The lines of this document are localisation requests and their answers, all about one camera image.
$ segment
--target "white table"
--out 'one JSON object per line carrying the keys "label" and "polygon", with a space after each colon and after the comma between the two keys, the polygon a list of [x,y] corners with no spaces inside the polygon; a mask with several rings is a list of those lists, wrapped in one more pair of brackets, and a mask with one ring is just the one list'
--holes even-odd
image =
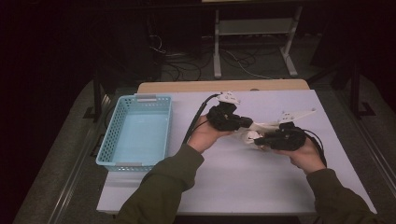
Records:
{"label": "white table", "polygon": [[[169,92],[173,96],[173,121],[169,155],[174,155],[201,103],[217,92]],[[316,133],[323,142],[329,167],[347,188],[375,208],[343,150],[314,91],[235,91],[242,101],[235,114],[256,122],[275,121],[282,111],[316,109],[295,121]],[[211,100],[204,113],[216,105]],[[304,173],[287,157],[262,152],[226,136],[204,153],[195,186],[184,192],[180,215],[306,215],[315,213],[314,195]],[[97,210],[117,214],[138,188],[144,173],[109,172]]]}

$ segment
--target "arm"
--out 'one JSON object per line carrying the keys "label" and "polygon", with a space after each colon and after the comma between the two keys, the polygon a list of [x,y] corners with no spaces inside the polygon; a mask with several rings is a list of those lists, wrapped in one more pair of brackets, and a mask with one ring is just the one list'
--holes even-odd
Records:
{"label": "arm", "polygon": [[324,223],[383,223],[361,196],[342,186],[334,170],[318,170],[306,178],[315,194],[315,208]]}
{"label": "arm", "polygon": [[382,223],[359,195],[342,186],[334,170],[326,168],[308,138],[295,151],[275,153],[289,156],[291,163],[307,174],[316,199],[315,208],[324,223]]}
{"label": "arm", "polygon": [[122,206],[115,223],[172,223],[183,191],[192,188],[197,169],[204,162],[202,153],[229,132],[213,129],[205,116],[178,153],[157,163],[142,180],[136,192]]}

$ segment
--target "person's left hand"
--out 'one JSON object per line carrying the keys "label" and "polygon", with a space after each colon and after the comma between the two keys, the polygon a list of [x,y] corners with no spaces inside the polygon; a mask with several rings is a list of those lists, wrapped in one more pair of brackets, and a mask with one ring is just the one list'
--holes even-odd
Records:
{"label": "person's left hand", "polygon": [[200,153],[210,148],[218,138],[233,132],[220,132],[212,127],[206,116],[201,116],[195,124],[195,129],[187,144]]}

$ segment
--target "white metal frame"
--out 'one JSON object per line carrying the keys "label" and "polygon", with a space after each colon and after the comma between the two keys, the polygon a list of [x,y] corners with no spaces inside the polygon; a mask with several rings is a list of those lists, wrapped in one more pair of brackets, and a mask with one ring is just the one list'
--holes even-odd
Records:
{"label": "white metal frame", "polygon": [[283,60],[291,77],[297,77],[298,73],[289,55],[291,42],[294,38],[303,7],[297,7],[293,18],[264,19],[264,20],[238,20],[221,21],[219,10],[216,10],[215,18],[215,50],[213,55],[214,76],[221,78],[221,65],[219,57],[220,35],[255,35],[255,34],[288,34],[284,47],[280,48]]}

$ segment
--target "table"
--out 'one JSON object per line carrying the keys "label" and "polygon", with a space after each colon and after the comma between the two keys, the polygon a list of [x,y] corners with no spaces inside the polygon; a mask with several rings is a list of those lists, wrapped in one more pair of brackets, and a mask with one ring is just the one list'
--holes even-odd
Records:
{"label": "table", "polygon": [[[314,106],[317,111],[314,115],[297,120],[295,124],[320,136],[329,167],[375,212],[318,97],[303,80],[144,83],[138,92],[172,94],[174,118],[169,147],[172,156],[200,103],[213,91],[225,90],[234,91],[242,101],[235,113],[258,122],[274,121],[282,109],[303,110]],[[216,104],[216,101],[209,102],[207,108]],[[312,190],[303,172],[290,165],[289,158],[249,148],[232,136],[220,138],[203,155],[205,162],[197,172],[196,185],[183,193],[180,215],[301,216],[315,213]],[[117,214],[138,188],[144,174],[109,172],[97,210]]]}
{"label": "table", "polygon": [[[87,15],[99,16],[99,15],[129,15],[129,14],[140,14],[147,15],[148,13],[155,12],[165,12],[165,11],[175,11],[177,13],[178,10],[188,10],[188,11],[204,11],[204,10],[215,10],[219,12],[219,10],[233,9],[233,8],[258,8],[258,7],[295,7],[296,11],[292,18],[282,18],[275,20],[258,20],[258,24],[261,29],[259,32],[253,32],[254,34],[288,34],[288,40],[285,43],[285,46],[280,49],[281,55],[285,62],[285,65],[288,67],[291,76],[297,76],[297,72],[293,66],[291,57],[289,55],[289,50],[291,46],[291,40],[293,39],[293,35],[295,33],[295,29],[298,24],[298,19],[300,17],[302,7],[315,7],[315,6],[328,6],[331,1],[328,0],[260,0],[260,1],[252,1],[252,0],[202,0],[202,1],[153,1],[149,4],[138,4],[134,1],[123,1],[123,3],[119,3],[118,1],[109,4],[106,4],[104,7],[99,7],[99,5],[95,6],[84,6],[79,9],[80,12]],[[228,33],[229,28],[236,27],[234,25],[230,26],[230,24],[239,24],[237,27],[243,29],[243,33],[245,33],[246,26],[245,21],[219,21],[217,27],[215,28],[218,33],[215,35],[217,41],[215,40],[215,52],[214,52],[214,77],[220,78],[220,63],[219,63],[219,35],[232,35],[235,34]],[[262,32],[262,27],[269,27],[270,31]],[[125,55],[128,55],[126,58],[129,59],[129,64],[133,66],[133,64],[139,64],[132,70],[140,71],[140,69],[146,71],[146,74],[154,73],[152,66],[147,66],[145,62],[152,60],[149,46],[146,48],[148,51],[144,51],[144,53],[139,54],[139,57],[134,57],[134,54],[131,52],[135,52],[136,46],[143,46],[142,42],[136,41],[134,42],[134,48],[131,47],[132,41],[129,41],[131,38],[136,38],[136,34],[139,33],[139,30],[136,32],[120,32],[120,34],[113,34],[118,36],[118,39],[128,40],[126,43],[122,43],[123,46],[120,51],[124,51]],[[95,116],[94,120],[97,121],[101,114],[101,99],[100,99],[100,83],[99,77],[95,75],[94,77],[96,85],[94,85],[94,97],[95,97]]]}
{"label": "table", "polygon": [[[203,0],[203,3],[228,2],[217,0]],[[294,15],[289,18],[260,19],[260,20],[220,20],[219,10],[216,10],[215,18],[215,50],[213,54],[213,65],[215,78],[221,78],[221,66],[219,56],[219,37],[221,35],[262,35],[262,34],[288,34],[284,47],[280,48],[286,67],[291,77],[297,77],[297,71],[289,55],[291,42],[297,30],[303,7],[298,6]]]}

